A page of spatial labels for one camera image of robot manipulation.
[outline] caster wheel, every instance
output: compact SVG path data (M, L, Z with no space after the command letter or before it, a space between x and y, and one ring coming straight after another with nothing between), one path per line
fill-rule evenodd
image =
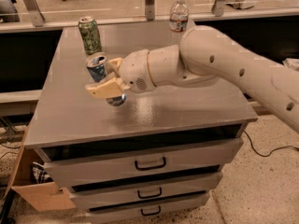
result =
M240 8L240 2L239 2L238 0L235 0L235 1L232 3L232 5L233 5L233 8L234 8L234 9L239 9L239 8Z

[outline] bottle label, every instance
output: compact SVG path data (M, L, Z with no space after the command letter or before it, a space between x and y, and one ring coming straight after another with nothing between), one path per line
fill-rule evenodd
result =
M174 32L181 33L187 28L188 20L169 20L170 29Z

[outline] gray drawer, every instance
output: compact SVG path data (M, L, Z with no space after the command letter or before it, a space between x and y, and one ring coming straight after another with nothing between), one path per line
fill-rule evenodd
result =
M242 146L240 138L122 153L121 158L89 157L46 162L45 169L60 187L156 175L230 162Z
M194 194L149 203L126 205L123 207L87 212L86 217L92 224L107 223L134 217L150 217L170 211L205 205L208 197L208 193Z
M221 181L221 178L221 172L188 175L115 188L82 191L72 193L70 198L77 208L90 209L93 207L141 202L200 190L214 189Z

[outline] gray tabletop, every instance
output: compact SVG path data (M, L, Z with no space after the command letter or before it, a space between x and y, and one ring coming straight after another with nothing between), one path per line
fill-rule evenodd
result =
M167 22L101 25L108 58L178 42ZM223 79L201 88L159 87L153 92L127 92L114 107L85 91L93 80L85 66L77 27L65 28L54 55L25 147L53 147L150 133L164 133L253 121L257 116L242 92Z

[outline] green can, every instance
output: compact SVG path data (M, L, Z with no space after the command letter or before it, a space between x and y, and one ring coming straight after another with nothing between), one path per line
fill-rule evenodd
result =
M102 51L100 32L97 23L92 17L80 18L78 22L85 52L89 55Z

